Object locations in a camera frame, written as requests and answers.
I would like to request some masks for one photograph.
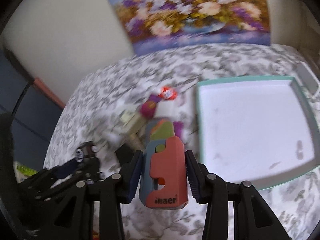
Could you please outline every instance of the flower painting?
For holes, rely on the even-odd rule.
[[[266,0],[109,0],[138,55],[186,45],[269,45]]]

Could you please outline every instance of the colorful toy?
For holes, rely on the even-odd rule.
[[[146,123],[146,119],[137,112],[124,111],[120,116],[124,124],[124,132],[127,134],[136,134]]]
[[[159,145],[165,149],[156,152]],[[188,203],[184,146],[177,136],[150,141],[144,153],[139,198],[148,208],[181,209]],[[158,181],[165,186],[158,189]]]
[[[173,124],[170,121],[165,121],[150,135],[150,141],[167,139],[172,136],[174,136]]]
[[[164,122],[167,122],[167,121],[169,121],[169,119],[166,119],[166,118],[160,119],[159,122],[157,122],[157,124],[151,129],[150,135],[153,134],[156,130],[158,130],[159,127],[160,127]]]
[[[140,114],[146,119],[152,119],[157,103],[161,101],[161,98],[156,95],[150,95],[149,99],[141,106]]]
[[[178,96],[178,93],[171,87],[156,88],[153,92],[164,100],[174,100]]]
[[[173,122],[174,134],[182,140],[183,122]]]

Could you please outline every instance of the toy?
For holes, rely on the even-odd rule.
[[[165,145],[162,152],[156,147]],[[188,203],[184,146],[177,136],[150,141],[144,154],[139,198],[153,209],[181,209]],[[158,189],[157,180],[162,178],[165,187]]]
[[[160,97],[150,95],[149,99],[141,106],[140,114],[147,119],[152,119],[156,111],[157,103],[160,101]]]
[[[178,93],[171,87],[162,87],[160,89],[156,88],[153,90],[153,92],[164,100],[174,100],[178,96]]]
[[[161,119],[159,118],[154,118],[152,120],[150,120],[147,125],[146,125],[146,129],[145,129],[145,141],[144,141],[144,146],[147,146],[149,141],[150,141],[150,135],[152,134],[152,129],[158,124],[158,122]]]
[[[143,151],[144,150],[142,142],[140,141],[139,137],[135,133],[128,135],[126,137],[126,141],[130,145],[130,147],[132,149],[134,149],[135,151],[137,151],[137,150]]]
[[[120,120],[127,134],[136,134],[146,122],[146,119],[140,113],[130,111],[122,112]]]
[[[183,122],[173,122],[174,134],[182,140]]]
[[[150,135],[153,134],[164,122],[167,121],[169,121],[169,119],[167,118],[160,119],[159,122],[157,122],[157,124],[151,128]]]

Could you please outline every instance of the orange toy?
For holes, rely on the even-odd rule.
[[[178,96],[178,93],[171,87],[162,87],[161,89],[155,89],[155,93],[164,100],[174,100]]]
[[[153,179],[163,178],[165,186],[148,195],[147,207],[181,209],[188,203],[184,146],[177,136],[168,138],[165,150],[154,153],[151,157],[150,177]]]

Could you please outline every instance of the floral bedspread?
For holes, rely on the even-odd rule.
[[[93,140],[99,147],[106,175],[119,171],[113,145],[106,134],[121,133],[119,114],[144,102],[156,86],[171,85],[179,96],[179,119],[185,124],[185,149],[198,155],[195,84],[205,79],[241,75],[291,75],[304,62],[293,48],[281,45],[207,44],[170,49],[119,61],[86,76],[68,101],[53,133],[45,167],[61,165],[75,156],[77,146]],[[320,121],[320,98],[303,88]],[[286,184],[263,190],[261,195],[292,239],[307,239],[320,219],[320,170]],[[182,210],[160,211],[144,207],[136,196],[122,205],[127,239],[201,239],[206,206],[189,193]],[[99,205],[95,205],[95,230]],[[229,239],[233,239],[233,214],[229,214]]]

